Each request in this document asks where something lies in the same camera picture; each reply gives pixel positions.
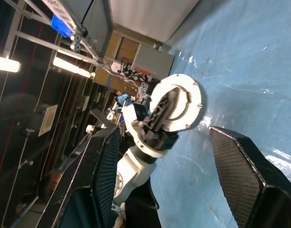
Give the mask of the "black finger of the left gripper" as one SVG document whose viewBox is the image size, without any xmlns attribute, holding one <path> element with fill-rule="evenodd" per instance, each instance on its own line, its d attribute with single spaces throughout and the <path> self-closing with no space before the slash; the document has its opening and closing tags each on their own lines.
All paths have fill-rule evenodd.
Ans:
<svg viewBox="0 0 291 228">
<path fill-rule="evenodd" d="M 147 123 L 164 122 L 170 132 L 182 131 L 184 122 L 181 120 L 185 113 L 185 91 L 179 86 L 171 86 L 158 101 L 155 109 L 147 118 Z"/>
</svg>

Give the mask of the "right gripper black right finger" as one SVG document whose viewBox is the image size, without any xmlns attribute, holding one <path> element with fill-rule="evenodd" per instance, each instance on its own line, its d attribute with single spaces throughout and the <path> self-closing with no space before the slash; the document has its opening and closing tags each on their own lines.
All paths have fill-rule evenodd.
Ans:
<svg viewBox="0 0 291 228">
<path fill-rule="evenodd" d="M 291 228 L 291 182 L 236 131 L 212 126 L 215 165 L 238 228 Z"/>
</svg>

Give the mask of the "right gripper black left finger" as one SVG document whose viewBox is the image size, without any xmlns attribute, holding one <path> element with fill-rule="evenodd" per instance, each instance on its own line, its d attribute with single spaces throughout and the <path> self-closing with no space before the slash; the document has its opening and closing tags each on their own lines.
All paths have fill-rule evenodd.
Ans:
<svg viewBox="0 0 291 228">
<path fill-rule="evenodd" d="M 65 169 L 41 216 L 41 228 L 112 228 L 120 129 L 94 134 Z"/>
</svg>

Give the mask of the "grey metal box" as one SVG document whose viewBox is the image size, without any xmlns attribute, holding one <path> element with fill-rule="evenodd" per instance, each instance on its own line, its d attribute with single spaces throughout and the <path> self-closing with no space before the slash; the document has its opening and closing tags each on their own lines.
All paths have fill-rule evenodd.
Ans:
<svg viewBox="0 0 291 228">
<path fill-rule="evenodd" d="M 131 69 L 146 74 L 156 80 L 163 80 L 169 76 L 173 61 L 173 55 L 140 44 Z"/>
</svg>

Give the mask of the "wooden board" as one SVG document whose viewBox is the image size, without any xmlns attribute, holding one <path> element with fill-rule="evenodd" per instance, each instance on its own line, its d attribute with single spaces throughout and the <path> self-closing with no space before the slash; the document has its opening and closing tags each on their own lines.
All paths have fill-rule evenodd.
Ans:
<svg viewBox="0 0 291 228">
<path fill-rule="evenodd" d="M 94 82 L 115 90 L 136 91 L 140 83 L 125 81 L 122 76 L 117 76 L 116 70 L 112 69 L 112 65 L 114 63 L 132 63 L 141 44 L 152 48 L 161 45 L 159 42 L 143 36 L 113 31 L 104 54 L 104 66 L 96 68 Z"/>
</svg>

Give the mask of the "white paper sign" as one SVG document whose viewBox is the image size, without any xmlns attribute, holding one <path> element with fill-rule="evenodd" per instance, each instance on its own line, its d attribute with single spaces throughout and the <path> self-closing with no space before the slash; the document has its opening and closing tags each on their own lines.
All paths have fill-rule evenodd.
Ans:
<svg viewBox="0 0 291 228">
<path fill-rule="evenodd" d="M 46 108 L 42 124 L 38 133 L 38 137 L 51 130 L 57 112 L 57 108 L 58 108 L 57 104 Z"/>
</svg>

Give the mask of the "white backdrop board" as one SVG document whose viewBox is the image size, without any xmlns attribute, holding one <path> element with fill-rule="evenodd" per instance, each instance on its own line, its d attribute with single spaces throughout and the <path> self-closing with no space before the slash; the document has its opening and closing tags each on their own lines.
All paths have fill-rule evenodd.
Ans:
<svg viewBox="0 0 291 228">
<path fill-rule="evenodd" d="M 200 0 L 109 0 L 114 24 L 166 42 Z"/>
</svg>

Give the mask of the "blue plastic table sheet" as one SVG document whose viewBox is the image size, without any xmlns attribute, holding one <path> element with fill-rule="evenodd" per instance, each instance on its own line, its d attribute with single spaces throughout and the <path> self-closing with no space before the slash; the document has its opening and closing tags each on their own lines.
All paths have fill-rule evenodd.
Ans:
<svg viewBox="0 0 291 228">
<path fill-rule="evenodd" d="M 201 0 L 167 49 L 171 72 L 199 81 L 207 108 L 151 176 L 162 227 L 236 228 L 209 127 L 248 136 L 291 181 L 291 0 Z"/>
</svg>

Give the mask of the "fluorescent tube light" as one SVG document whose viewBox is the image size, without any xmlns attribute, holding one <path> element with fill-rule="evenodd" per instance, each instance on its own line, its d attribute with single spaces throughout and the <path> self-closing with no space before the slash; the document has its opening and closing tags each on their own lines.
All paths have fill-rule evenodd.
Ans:
<svg viewBox="0 0 291 228">
<path fill-rule="evenodd" d="M 61 69 L 64 69 L 66 71 L 87 77 L 87 78 L 92 78 L 96 76 L 96 73 L 93 72 L 88 72 L 82 68 L 79 68 L 78 66 L 75 66 L 72 63 L 69 63 L 59 57 L 55 57 L 53 60 L 53 65 L 56 67 L 59 67 Z"/>
<path fill-rule="evenodd" d="M 21 63 L 8 58 L 0 57 L 0 71 L 17 73 L 20 71 Z"/>
</svg>

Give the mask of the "blue plastic box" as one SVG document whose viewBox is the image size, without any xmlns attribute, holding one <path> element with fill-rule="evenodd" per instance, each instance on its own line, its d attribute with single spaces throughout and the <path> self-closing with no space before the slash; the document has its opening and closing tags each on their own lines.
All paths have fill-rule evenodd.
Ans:
<svg viewBox="0 0 291 228">
<path fill-rule="evenodd" d="M 71 29 L 56 14 L 52 17 L 51 27 L 63 37 L 70 38 L 73 35 Z"/>
</svg>

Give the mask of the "aluminium frame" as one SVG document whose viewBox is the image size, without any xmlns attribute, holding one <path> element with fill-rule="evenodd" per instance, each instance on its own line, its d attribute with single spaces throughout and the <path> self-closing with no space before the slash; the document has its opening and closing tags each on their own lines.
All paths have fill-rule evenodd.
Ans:
<svg viewBox="0 0 291 228">
<path fill-rule="evenodd" d="M 15 38 L 23 38 L 63 55 L 93 64 L 103 65 L 104 53 L 112 32 L 108 0 L 3 0 L 14 10 L 10 30 L 3 51 L 9 57 Z M 50 27 L 56 16 L 72 33 L 66 47 L 22 32 L 25 19 Z"/>
</svg>

